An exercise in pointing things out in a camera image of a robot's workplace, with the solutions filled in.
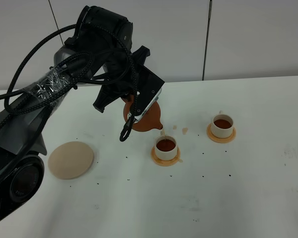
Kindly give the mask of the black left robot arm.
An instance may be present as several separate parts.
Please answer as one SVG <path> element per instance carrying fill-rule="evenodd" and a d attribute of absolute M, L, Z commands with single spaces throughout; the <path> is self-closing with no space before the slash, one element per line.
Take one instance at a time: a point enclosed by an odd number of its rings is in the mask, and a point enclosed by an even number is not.
<path fill-rule="evenodd" d="M 54 65 L 39 80 L 15 90 L 32 56 L 56 35 L 73 30 L 54 54 Z M 94 108 L 103 112 L 119 98 L 136 96 L 145 78 L 141 70 L 149 50 L 131 52 L 133 24 L 124 16 L 86 6 L 77 23 L 59 29 L 38 43 L 18 67 L 0 95 L 0 221 L 27 202 L 39 189 L 46 154 L 42 131 L 64 97 L 79 84 L 101 87 Z"/>

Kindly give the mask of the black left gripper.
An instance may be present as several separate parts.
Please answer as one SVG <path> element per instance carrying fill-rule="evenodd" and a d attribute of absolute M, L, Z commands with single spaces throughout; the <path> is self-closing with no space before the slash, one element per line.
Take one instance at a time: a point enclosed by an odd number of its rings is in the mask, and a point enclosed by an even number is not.
<path fill-rule="evenodd" d="M 136 72 L 137 83 L 140 75 L 140 65 L 144 65 L 150 50 L 141 46 L 138 50 L 129 52 L 121 47 L 99 48 L 99 66 L 104 73 L 99 75 L 100 91 L 93 106 L 103 113 L 105 107 L 121 98 L 124 102 L 133 102 L 134 77 L 132 71 Z"/>

